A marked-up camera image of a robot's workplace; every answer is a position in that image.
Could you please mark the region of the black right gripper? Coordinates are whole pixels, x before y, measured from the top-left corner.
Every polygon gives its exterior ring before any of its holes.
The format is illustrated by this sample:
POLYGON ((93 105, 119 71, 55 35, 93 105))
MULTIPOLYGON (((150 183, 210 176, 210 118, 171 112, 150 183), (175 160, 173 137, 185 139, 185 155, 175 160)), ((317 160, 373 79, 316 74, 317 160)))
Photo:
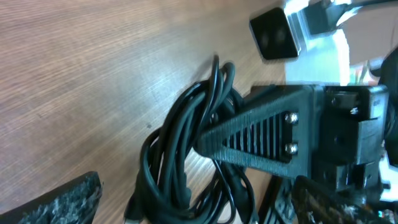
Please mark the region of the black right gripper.
POLYGON ((355 201, 381 198, 379 163, 388 100, 384 85, 326 87, 312 180, 355 201))

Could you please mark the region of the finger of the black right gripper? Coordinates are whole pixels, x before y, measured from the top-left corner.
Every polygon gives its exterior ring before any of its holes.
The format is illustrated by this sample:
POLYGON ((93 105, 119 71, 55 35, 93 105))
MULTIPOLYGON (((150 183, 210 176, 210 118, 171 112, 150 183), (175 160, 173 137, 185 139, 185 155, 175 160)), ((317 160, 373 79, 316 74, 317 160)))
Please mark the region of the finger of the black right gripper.
POLYGON ((272 176, 258 211, 260 224, 293 224, 293 185, 292 179, 272 176))

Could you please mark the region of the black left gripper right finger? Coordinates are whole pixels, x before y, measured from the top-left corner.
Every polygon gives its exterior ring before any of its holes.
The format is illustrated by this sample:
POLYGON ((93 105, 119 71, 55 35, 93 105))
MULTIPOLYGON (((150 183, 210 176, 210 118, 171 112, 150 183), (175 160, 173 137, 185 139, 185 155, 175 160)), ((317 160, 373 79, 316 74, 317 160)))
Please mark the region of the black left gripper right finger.
POLYGON ((292 204, 299 224, 389 223, 302 175, 294 182, 292 204))

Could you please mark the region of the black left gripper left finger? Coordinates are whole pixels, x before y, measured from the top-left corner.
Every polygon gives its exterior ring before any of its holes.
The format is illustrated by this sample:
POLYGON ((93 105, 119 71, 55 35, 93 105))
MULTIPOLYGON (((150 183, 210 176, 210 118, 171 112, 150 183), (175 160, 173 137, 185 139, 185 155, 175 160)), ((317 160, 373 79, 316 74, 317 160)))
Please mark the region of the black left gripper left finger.
POLYGON ((1 223, 92 223, 102 196, 95 171, 87 172, 1 215, 1 223))

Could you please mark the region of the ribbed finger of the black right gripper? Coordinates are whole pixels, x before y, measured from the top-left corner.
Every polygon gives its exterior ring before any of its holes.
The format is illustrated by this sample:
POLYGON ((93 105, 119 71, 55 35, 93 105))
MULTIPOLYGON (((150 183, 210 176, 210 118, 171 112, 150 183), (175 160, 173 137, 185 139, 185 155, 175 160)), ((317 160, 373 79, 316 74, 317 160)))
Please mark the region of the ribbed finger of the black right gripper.
POLYGON ((236 114, 200 134, 195 150, 281 177, 310 177, 322 112, 321 85, 253 86, 236 114))

